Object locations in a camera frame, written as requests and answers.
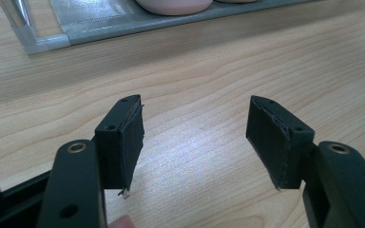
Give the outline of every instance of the wood grain surface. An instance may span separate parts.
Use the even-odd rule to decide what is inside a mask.
[[[29,1],[40,35],[60,32]],[[108,220],[137,227],[308,227],[301,190],[277,191],[245,139],[253,94],[365,158],[365,0],[246,13],[27,56],[0,9],[0,186],[90,139],[114,103],[142,94],[144,149]]]

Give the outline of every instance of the gray mat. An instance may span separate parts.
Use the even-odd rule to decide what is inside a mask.
[[[161,16],[141,8],[135,0],[51,0],[55,14],[72,45],[316,0],[259,0],[231,4],[214,1],[199,13]]]

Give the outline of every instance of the screw hole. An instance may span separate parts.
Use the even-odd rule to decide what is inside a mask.
[[[115,125],[105,126],[105,130],[114,130],[114,129],[115,129]]]
[[[78,211],[79,207],[75,204],[71,204],[61,210],[61,212],[59,213],[59,217],[61,217],[61,219],[69,219],[75,216]]]
[[[348,148],[342,146],[342,145],[339,145],[339,144],[330,144],[328,146],[332,151],[338,153],[338,154],[349,154],[350,151]]]
[[[86,149],[87,145],[82,142],[74,143],[67,147],[67,152],[69,153],[79,153]]]

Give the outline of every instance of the gray cloth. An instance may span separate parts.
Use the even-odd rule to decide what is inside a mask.
[[[214,1],[208,9],[185,16],[156,15],[141,8],[135,0],[51,0],[51,5],[70,43],[77,45],[135,32],[311,1],[316,0],[259,0],[255,3],[241,4]]]

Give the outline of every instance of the light wood tabletop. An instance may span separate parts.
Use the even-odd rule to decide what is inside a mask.
[[[60,31],[29,1],[40,35]],[[26,55],[0,9],[0,187],[90,139],[141,94],[144,148],[131,195],[107,217],[137,227],[308,227],[302,190],[278,191],[245,139],[251,95],[277,101],[365,158],[365,0],[269,9]]]

